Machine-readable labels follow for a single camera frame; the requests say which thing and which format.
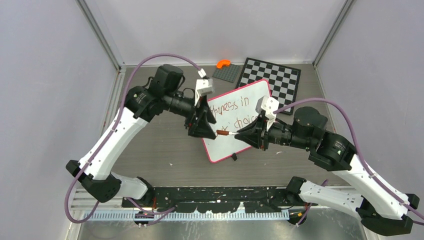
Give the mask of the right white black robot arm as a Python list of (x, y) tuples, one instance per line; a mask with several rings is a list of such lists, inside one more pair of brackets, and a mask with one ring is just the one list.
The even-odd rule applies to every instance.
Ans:
[(310, 106), (297, 109), (292, 124), (277, 119), (268, 126), (264, 113), (248, 126), (238, 130), (235, 139), (267, 150), (269, 144), (303, 149), (316, 166), (342, 178), (356, 193), (340, 192), (294, 176), (286, 187), (285, 198), (291, 205), (323, 205), (358, 219), (370, 231), (386, 236), (409, 234), (413, 220), (407, 215), (419, 205), (419, 197), (405, 194), (363, 166), (357, 150), (345, 137), (327, 131), (328, 119)]

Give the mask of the pink framed whiteboard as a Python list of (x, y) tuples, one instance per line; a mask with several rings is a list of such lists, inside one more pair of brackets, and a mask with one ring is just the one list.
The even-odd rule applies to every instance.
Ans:
[[(265, 79), (233, 89), (213, 97), (208, 101), (216, 124), (214, 131), (236, 132), (252, 123), (258, 116), (257, 102), (260, 98), (271, 95), (269, 83)], [(203, 138), (208, 160), (217, 163), (249, 149), (251, 146), (234, 139), (233, 135), (217, 135), (214, 140)]]

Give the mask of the red marker cap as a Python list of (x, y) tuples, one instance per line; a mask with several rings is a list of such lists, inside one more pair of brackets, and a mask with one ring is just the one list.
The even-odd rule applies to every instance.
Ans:
[(226, 130), (217, 130), (216, 134), (221, 135), (221, 136), (228, 136), (230, 134), (230, 132), (226, 131)]

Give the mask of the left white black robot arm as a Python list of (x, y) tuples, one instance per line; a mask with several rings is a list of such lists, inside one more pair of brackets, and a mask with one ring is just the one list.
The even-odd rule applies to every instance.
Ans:
[(207, 101), (207, 96), (214, 92), (213, 80), (203, 69), (198, 73), (200, 79), (196, 80), (194, 97), (190, 98), (179, 90), (186, 79), (184, 72), (170, 64), (159, 66), (145, 86), (135, 86), (127, 92), (123, 107), (92, 149), (80, 160), (66, 164), (69, 173), (100, 203), (123, 197), (148, 207), (154, 199), (151, 185), (141, 177), (116, 174), (112, 168), (131, 140), (164, 111), (184, 117), (190, 137), (217, 137), (212, 128), (217, 121)]

